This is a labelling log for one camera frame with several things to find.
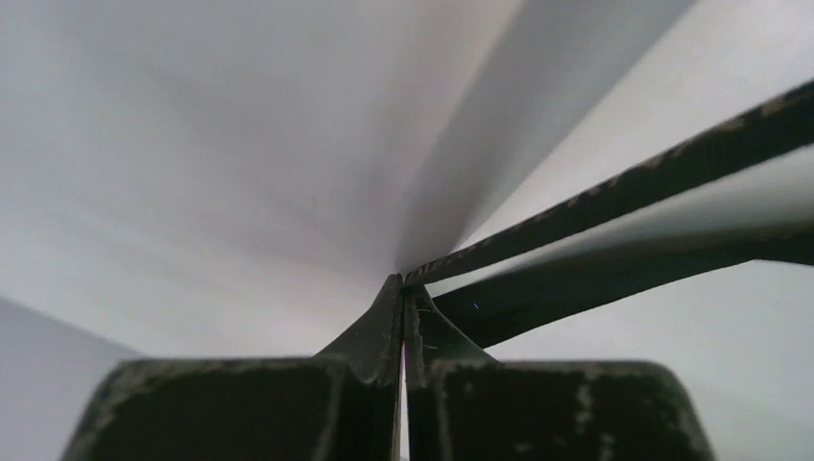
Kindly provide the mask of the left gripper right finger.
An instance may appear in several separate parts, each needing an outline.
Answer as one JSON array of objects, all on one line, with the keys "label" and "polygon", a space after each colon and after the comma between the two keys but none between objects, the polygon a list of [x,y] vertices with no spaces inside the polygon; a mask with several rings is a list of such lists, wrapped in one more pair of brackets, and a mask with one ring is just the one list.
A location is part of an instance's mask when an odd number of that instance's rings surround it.
[{"label": "left gripper right finger", "polygon": [[646,361],[501,362],[404,292],[414,460],[711,460],[691,399]]}]

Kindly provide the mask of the black ribbon with gold text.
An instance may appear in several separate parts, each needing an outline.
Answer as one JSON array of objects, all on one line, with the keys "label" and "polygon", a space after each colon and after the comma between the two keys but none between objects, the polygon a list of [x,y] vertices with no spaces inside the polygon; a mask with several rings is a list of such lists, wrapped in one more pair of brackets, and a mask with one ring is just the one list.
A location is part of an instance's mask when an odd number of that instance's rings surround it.
[{"label": "black ribbon with gold text", "polygon": [[[410,272],[406,289],[562,241],[813,142],[813,85],[746,110],[517,225]],[[701,273],[752,260],[809,265],[813,225],[766,226],[619,244],[534,262],[434,299],[477,346]]]}]

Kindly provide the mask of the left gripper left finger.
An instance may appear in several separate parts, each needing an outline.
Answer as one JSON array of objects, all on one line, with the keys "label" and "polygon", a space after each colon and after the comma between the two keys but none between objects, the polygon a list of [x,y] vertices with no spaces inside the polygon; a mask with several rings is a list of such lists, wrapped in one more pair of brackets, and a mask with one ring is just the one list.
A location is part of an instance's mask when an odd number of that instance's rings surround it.
[{"label": "left gripper left finger", "polygon": [[311,357],[137,359],[100,382],[66,460],[396,460],[402,278]]}]

